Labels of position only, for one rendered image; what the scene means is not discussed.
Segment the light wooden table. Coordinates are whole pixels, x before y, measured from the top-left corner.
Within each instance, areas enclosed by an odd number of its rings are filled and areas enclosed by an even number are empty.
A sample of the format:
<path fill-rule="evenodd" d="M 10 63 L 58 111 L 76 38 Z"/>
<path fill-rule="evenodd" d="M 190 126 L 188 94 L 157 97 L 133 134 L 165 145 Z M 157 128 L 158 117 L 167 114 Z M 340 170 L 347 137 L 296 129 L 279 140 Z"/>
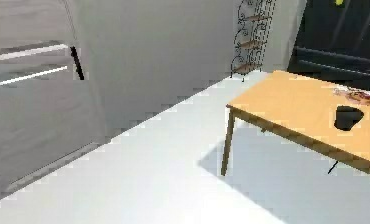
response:
<path fill-rule="evenodd" d="M 221 173 L 228 168 L 234 121 L 243 121 L 370 174 L 370 105 L 333 94 L 336 85 L 276 70 L 231 100 Z M 338 106 L 364 117 L 350 131 L 334 126 Z"/>

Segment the grey fridge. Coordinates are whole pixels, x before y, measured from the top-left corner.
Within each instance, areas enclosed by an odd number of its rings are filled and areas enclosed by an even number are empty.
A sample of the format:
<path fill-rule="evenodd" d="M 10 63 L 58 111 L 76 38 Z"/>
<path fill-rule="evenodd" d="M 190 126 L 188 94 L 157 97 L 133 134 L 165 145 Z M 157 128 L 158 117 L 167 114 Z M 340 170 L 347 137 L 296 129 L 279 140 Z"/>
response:
<path fill-rule="evenodd" d="M 104 134 L 75 0 L 0 0 L 0 200 Z"/>

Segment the black cup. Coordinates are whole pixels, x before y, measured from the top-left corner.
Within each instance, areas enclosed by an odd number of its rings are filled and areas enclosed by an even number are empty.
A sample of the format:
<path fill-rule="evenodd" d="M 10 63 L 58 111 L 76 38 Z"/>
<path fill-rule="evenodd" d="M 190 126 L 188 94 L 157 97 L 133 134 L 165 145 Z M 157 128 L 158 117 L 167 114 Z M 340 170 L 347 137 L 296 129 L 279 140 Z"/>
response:
<path fill-rule="evenodd" d="M 338 106 L 335 112 L 334 126 L 342 131 L 350 131 L 364 117 L 364 112 L 350 106 Z"/>

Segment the black cabinet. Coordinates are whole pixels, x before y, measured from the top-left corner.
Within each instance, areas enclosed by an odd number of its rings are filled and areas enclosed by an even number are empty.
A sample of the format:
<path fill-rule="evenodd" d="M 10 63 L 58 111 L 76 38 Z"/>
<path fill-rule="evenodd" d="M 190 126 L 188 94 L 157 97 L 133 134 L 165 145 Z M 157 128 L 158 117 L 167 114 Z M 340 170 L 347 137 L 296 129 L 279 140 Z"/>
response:
<path fill-rule="evenodd" d="M 307 0 L 287 70 L 370 91 L 370 0 Z"/>

